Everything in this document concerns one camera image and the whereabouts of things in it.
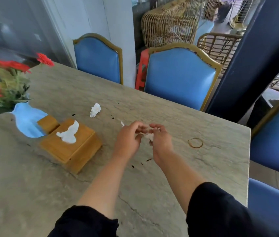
person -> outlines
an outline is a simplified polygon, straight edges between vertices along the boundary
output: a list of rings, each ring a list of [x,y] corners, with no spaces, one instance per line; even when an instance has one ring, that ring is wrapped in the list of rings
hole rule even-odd
[[[112,158],[90,184],[77,206],[67,209],[48,237],[115,237],[118,220],[114,206],[128,161],[137,152],[143,133],[153,133],[153,158],[186,214],[188,235],[279,236],[234,197],[216,184],[207,182],[173,151],[171,135],[160,124],[148,126],[135,121],[117,136]]]

stone table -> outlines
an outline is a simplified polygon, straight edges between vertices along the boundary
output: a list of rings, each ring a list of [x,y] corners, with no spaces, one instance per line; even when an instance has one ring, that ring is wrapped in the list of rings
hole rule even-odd
[[[79,175],[72,175],[38,147],[40,138],[25,137],[12,114],[1,114],[0,237],[47,236],[110,159],[121,121],[165,125],[185,161],[247,204],[249,128],[57,63],[34,67],[29,77],[31,106],[59,122],[77,119],[98,133],[103,146]],[[96,102],[102,110],[90,118]],[[204,144],[192,148],[188,140]],[[185,214],[151,158],[151,146],[143,139],[121,182],[118,235],[187,236]]]

tiled floor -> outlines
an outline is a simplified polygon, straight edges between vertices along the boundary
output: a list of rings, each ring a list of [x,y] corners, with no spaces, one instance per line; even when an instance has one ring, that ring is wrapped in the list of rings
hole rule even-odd
[[[279,172],[264,167],[253,161],[250,162],[249,177],[279,189]]]

plant pot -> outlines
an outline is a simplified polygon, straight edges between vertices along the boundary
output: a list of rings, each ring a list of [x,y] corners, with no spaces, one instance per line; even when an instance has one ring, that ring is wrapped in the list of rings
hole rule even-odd
[[[216,22],[217,23],[223,23],[230,11],[230,9],[232,8],[232,4],[224,4],[224,5],[221,5],[219,8],[218,8],[218,11],[217,11],[217,20]]]
[[[47,116],[39,109],[33,108],[28,102],[17,103],[11,112],[15,116],[16,127],[24,135],[30,138],[38,138],[46,135],[37,122]]]

person's left hand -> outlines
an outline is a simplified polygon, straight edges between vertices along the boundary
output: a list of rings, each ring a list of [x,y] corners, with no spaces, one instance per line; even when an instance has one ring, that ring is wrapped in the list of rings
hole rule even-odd
[[[147,133],[147,128],[139,121],[135,121],[129,126],[125,125],[116,138],[113,156],[130,159],[137,152],[143,135]]]

